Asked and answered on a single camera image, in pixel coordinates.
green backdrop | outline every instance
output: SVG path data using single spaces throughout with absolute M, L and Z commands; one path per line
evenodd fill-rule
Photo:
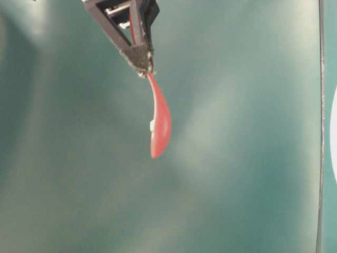
M 1 252 L 315 252 L 318 1 L 159 4 L 153 161 L 150 86 L 81 1 L 0 2 Z
M 330 154 L 330 117 L 337 84 L 337 2 L 324 1 L 324 50 L 325 50 L 325 158 L 323 186 L 322 251 L 337 249 L 337 184 L 333 174 Z

red spoon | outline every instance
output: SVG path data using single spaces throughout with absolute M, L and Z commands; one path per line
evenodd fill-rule
M 133 31 L 132 20 L 130 16 L 130 31 L 133 44 L 135 44 L 135 37 Z M 171 114 L 167 106 L 166 99 L 162 94 L 156 80 L 152 73 L 147 73 L 147 78 L 153 92 L 154 100 L 154 115 L 150 122 L 151 131 L 151 157 L 158 158 L 164 151 L 171 137 Z

white circle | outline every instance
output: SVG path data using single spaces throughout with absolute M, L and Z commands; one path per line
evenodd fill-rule
M 331 110 L 330 150 L 331 150 L 332 167 L 337 181 L 337 89 L 335 90 Z

teal surface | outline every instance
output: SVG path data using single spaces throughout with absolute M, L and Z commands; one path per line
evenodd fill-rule
M 0 252 L 315 252 L 316 0 L 160 1 L 171 108 L 81 1 L 1 1 Z
M 325 50 L 325 153 L 323 187 L 323 252 L 337 251 L 337 184 L 333 174 L 330 153 L 330 118 L 337 84 L 337 2 L 324 1 L 324 50 Z

metal edge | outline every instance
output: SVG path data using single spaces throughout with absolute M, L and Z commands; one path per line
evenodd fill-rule
M 321 165 L 318 226 L 316 238 L 316 253 L 321 253 L 322 243 L 322 200 L 323 200 L 323 168 L 324 168 L 324 124 L 325 124 L 325 66 L 324 66 L 324 0 L 319 0 L 320 17 L 320 59 L 321 59 Z

